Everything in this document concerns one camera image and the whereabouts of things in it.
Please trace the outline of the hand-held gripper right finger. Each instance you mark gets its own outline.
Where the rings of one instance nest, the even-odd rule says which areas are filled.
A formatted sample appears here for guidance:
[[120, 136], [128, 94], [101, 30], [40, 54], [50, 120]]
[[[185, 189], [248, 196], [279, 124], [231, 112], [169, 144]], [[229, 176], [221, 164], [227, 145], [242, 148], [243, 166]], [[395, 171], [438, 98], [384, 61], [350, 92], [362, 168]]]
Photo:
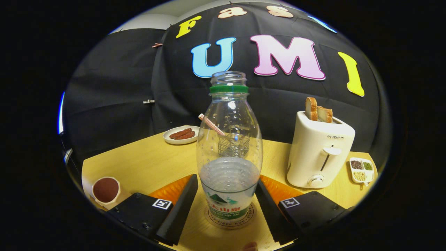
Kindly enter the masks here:
[[255, 195], [275, 242], [293, 242], [338, 222], [354, 207], [345, 209], [317, 191], [302, 193], [260, 175]]

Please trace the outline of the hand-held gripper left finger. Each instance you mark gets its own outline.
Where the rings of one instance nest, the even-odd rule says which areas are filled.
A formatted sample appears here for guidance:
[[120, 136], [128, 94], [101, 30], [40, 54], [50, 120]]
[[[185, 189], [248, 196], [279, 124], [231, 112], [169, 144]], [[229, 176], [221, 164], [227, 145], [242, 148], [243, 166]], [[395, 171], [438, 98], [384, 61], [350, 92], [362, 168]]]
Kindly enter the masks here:
[[191, 174], [149, 195], [132, 194], [105, 214], [147, 239], [178, 245], [198, 187]]

